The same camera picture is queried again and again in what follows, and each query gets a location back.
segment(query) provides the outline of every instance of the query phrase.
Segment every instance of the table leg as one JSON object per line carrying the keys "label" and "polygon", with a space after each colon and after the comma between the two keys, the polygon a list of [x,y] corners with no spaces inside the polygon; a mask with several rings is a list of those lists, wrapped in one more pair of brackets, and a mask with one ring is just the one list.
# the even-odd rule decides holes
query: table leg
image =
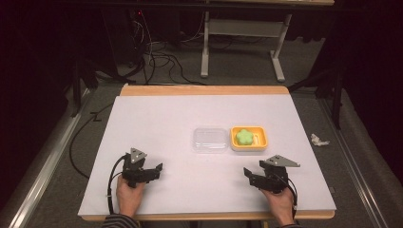
{"label": "table leg", "polygon": [[284,43],[285,35],[287,34],[288,27],[290,26],[290,21],[291,21],[291,16],[292,14],[287,14],[284,20],[284,23],[282,24],[281,31],[279,33],[278,37],[278,45],[276,50],[271,50],[270,51],[270,57],[272,59],[273,67],[276,72],[276,77],[278,78],[278,81],[280,83],[283,83],[285,81],[284,74],[282,73],[281,65],[279,63],[279,52],[281,51],[282,44]]}
{"label": "table leg", "polygon": [[202,48],[201,56],[201,77],[208,77],[208,32],[209,32],[209,21],[210,13],[207,11],[204,13],[204,45]]}

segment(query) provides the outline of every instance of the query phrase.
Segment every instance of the white tabletop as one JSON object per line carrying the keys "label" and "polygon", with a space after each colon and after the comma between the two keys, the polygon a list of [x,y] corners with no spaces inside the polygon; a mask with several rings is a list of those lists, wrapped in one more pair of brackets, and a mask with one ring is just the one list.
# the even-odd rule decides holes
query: white tabletop
{"label": "white tabletop", "polygon": [[[217,127],[229,134],[234,125],[264,127],[267,149],[235,152],[228,147],[220,153],[203,154],[193,148],[196,128]],[[106,189],[110,171],[131,147],[148,154],[144,168],[163,163],[160,179],[144,190],[140,219],[268,214],[265,197],[249,185],[243,167],[264,175],[259,160],[276,154],[301,165],[287,168],[297,187],[300,212],[336,209],[289,94],[117,97],[79,216],[95,219],[108,215]],[[122,166],[123,163],[118,165],[116,172],[122,171]],[[115,192],[112,194],[116,212]]]}

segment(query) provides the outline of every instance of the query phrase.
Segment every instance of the hand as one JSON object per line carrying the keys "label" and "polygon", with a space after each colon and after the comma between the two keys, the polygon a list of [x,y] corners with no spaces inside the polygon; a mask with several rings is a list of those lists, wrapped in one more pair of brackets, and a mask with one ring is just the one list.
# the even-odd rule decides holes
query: hand
{"label": "hand", "polygon": [[133,218],[142,202],[145,182],[138,183],[136,188],[129,187],[127,183],[128,181],[120,175],[118,178],[118,187],[116,188],[116,196],[119,202],[119,213]]}
{"label": "hand", "polygon": [[269,202],[270,210],[280,226],[294,224],[293,220],[293,194],[290,189],[285,188],[281,193],[260,189]]}

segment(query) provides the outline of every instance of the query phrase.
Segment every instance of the green sponge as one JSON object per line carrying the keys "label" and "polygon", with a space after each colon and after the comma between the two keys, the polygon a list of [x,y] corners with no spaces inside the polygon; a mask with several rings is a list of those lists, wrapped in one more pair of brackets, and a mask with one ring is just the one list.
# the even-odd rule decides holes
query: green sponge
{"label": "green sponge", "polygon": [[242,129],[237,133],[237,142],[239,145],[251,145],[253,143],[253,133]]}

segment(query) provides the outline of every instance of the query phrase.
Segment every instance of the striped sleeve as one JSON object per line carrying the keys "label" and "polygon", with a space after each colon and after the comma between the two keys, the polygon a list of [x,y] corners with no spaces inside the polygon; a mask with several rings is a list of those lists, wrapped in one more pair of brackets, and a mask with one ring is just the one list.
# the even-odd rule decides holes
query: striped sleeve
{"label": "striped sleeve", "polygon": [[296,225],[296,224],[290,224],[290,225],[281,226],[281,228],[303,228],[303,226]]}
{"label": "striped sleeve", "polygon": [[138,223],[133,218],[115,214],[107,216],[102,228],[139,228]]}

